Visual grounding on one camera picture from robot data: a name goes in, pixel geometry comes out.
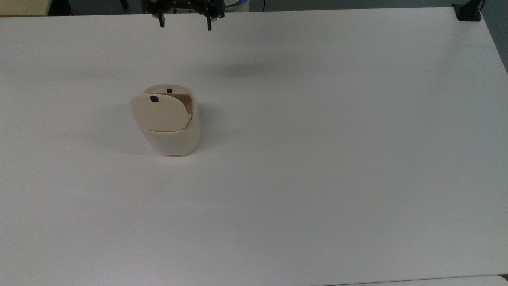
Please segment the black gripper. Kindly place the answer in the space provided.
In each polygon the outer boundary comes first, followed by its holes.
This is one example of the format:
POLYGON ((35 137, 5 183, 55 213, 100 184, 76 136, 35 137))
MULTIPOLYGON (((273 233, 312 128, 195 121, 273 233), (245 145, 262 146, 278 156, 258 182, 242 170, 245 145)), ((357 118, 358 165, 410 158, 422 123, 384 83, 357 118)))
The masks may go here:
POLYGON ((142 12, 158 19, 160 27, 165 27, 164 13, 172 8, 196 10, 207 18, 207 30, 212 22, 225 16, 225 2, 217 0, 148 0, 142 2, 142 12))

